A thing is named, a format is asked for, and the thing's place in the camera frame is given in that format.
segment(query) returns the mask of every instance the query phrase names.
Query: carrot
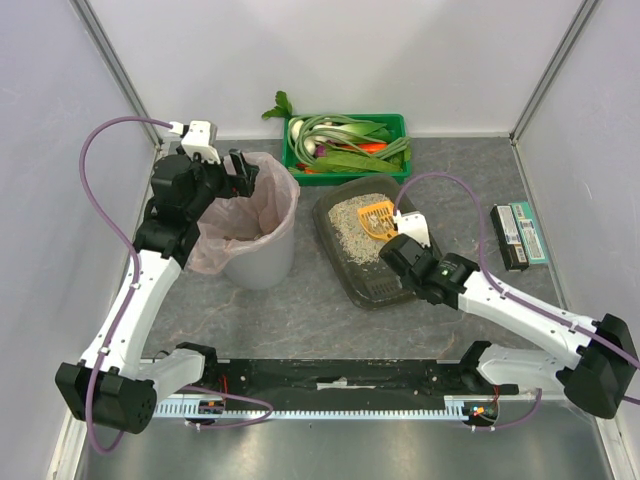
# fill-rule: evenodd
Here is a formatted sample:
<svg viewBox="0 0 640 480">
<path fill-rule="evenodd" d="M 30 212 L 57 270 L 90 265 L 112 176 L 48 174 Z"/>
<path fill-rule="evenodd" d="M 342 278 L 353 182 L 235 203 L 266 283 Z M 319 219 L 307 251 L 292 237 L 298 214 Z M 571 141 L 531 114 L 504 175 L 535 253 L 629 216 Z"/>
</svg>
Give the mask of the carrot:
<svg viewBox="0 0 640 480">
<path fill-rule="evenodd" d="M 386 143 L 361 143 L 358 146 L 365 152 L 371 154 L 378 153 L 379 151 L 387 148 Z M 343 145 L 342 148 L 346 148 L 347 150 L 355 150 L 355 148 L 350 147 L 349 145 Z"/>
</svg>

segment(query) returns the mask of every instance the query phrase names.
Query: purple vegetable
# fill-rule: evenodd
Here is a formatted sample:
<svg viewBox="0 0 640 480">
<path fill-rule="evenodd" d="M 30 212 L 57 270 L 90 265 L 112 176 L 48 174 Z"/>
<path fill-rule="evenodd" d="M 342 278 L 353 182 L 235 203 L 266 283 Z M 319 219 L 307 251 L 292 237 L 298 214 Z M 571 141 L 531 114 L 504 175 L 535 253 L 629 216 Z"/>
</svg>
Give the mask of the purple vegetable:
<svg viewBox="0 0 640 480">
<path fill-rule="evenodd" d="M 318 148 L 316 148 L 316 158 L 326 157 L 326 156 L 327 156 L 327 147 L 325 147 L 324 145 L 318 145 Z"/>
</svg>

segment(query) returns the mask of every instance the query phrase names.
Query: orange litter scoop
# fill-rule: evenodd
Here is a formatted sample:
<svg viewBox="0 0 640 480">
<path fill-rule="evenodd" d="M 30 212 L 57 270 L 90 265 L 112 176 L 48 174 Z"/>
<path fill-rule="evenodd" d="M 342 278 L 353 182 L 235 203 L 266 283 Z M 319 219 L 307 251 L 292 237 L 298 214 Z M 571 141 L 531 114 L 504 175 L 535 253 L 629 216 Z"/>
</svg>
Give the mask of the orange litter scoop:
<svg viewBox="0 0 640 480">
<path fill-rule="evenodd" d="M 393 202 L 390 200 L 359 208 L 358 219 L 371 238 L 386 242 L 398 235 L 393 223 Z"/>
</svg>

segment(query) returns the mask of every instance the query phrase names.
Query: trash can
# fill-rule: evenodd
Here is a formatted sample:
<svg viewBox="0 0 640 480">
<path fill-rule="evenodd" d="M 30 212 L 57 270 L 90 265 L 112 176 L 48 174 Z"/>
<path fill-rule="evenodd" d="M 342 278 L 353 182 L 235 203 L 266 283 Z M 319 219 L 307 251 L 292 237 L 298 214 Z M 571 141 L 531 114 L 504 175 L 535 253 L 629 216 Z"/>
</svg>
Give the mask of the trash can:
<svg viewBox="0 0 640 480">
<path fill-rule="evenodd" d="M 253 195 L 216 199 L 209 206 L 198 221 L 200 238 L 188 265 L 205 274 L 224 272 L 240 287 L 262 290 L 280 283 L 293 266 L 300 186 L 268 153 L 244 156 L 260 168 Z"/>
</svg>

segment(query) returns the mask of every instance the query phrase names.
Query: box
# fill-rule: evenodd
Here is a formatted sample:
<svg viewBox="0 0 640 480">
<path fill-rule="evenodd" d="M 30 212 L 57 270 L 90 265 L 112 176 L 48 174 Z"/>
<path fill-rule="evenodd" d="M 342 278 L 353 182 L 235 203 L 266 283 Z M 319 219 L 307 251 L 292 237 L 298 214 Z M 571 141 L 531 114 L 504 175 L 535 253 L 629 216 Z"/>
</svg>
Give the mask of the box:
<svg viewBox="0 0 640 480">
<path fill-rule="evenodd" d="M 407 135 L 407 130 L 404 123 L 404 117 L 397 113 L 386 114 L 370 114 L 370 115 L 347 115 L 349 117 L 359 120 L 371 120 L 372 122 L 386 123 L 387 129 L 391 133 L 391 140 L 397 140 L 400 137 Z M 289 122 L 284 122 L 284 138 L 282 143 L 282 163 L 285 167 L 295 168 L 296 163 L 300 161 L 293 153 L 293 150 L 289 148 Z M 372 173 L 292 173 L 301 186 L 305 185 L 341 185 L 349 180 L 353 180 L 361 177 L 370 177 L 372 175 L 380 175 L 378 172 Z M 411 175 L 411 159 L 404 162 L 402 172 L 389 173 L 398 183 L 402 183 L 405 179 Z"/>
<path fill-rule="evenodd" d="M 546 265 L 549 263 L 549 255 L 545 248 L 540 228 L 533 216 L 529 202 L 511 203 L 511 210 L 518 225 L 518 233 L 527 253 L 530 265 Z"/>
<path fill-rule="evenodd" d="M 529 267 L 529 261 L 511 206 L 495 205 L 490 216 L 498 236 L 504 266 L 508 271 L 526 270 Z"/>
</svg>

